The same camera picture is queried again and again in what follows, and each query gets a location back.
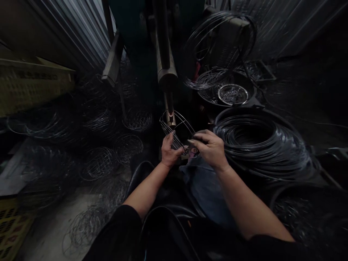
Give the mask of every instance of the wire cage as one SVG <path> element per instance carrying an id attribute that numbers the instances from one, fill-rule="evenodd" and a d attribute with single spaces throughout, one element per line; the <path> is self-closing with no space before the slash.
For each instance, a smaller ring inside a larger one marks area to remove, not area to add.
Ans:
<path id="1" fill-rule="evenodd" d="M 144 149 L 141 139 L 133 134 L 120 136 L 115 143 L 117 160 L 124 166 L 129 166 L 131 158 Z"/>

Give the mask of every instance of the black wire coil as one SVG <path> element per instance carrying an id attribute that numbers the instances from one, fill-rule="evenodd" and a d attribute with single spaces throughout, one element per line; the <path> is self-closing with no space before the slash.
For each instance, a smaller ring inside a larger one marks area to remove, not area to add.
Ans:
<path id="1" fill-rule="evenodd" d="M 318 163 L 295 131 L 262 115 L 234 115 L 214 128 L 225 152 L 252 174 L 279 180 L 306 180 L 318 172 Z"/>

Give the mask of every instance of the wire basket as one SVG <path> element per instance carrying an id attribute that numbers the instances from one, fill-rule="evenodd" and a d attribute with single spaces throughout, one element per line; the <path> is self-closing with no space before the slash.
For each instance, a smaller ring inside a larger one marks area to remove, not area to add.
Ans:
<path id="1" fill-rule="evenodd" d="M 122 119 L 122 122 L 131 131 L 145 132 L 152 126 L 152 113 L 143 107 L 131 107 L 126 113 L 126 118 Z"/>
<path id="2" fill-rule="evenodd" d="M 131 158 L 142 152 L 143 149 L 144 146 L 141 139 L 133 134 L 124 134 L 120 136 L 115 145 L 117 159 L 126 167 L 129 166 Z"/>

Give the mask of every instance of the corrugated metal wall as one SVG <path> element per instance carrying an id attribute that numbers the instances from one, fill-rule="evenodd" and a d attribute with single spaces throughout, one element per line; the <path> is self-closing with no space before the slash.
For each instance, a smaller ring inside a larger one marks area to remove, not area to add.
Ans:
<path id="1" fill-rule="evenodd" d="M 228 9 L 228 0 L 216 7 Z M 252 58 L 298 54 L 347 6 L 347 0 L 231 0 L 231 10 L 250 15 L 258 27 Z"/>
<path id="2" fill-rule="evenodd" d="M 110 44 L 101 0 L 26 1 L 80 72 L 103 70 Z"/>

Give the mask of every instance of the plastic crate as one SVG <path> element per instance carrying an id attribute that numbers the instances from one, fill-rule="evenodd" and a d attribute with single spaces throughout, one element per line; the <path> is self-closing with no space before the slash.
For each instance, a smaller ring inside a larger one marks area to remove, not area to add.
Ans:
<path id="1" fill-rule="evenodd" d="M 74 70 L 38 60 L 41 64 L 0 59 L 0 117 L 28 110 L 74 89 Z"/>
<path id="2" fill-rule="evenodd" d="M 33 214 L 19 214 L 17 199 L 0 199 L 0 261 L 12 261 L 21 247 Z"/>

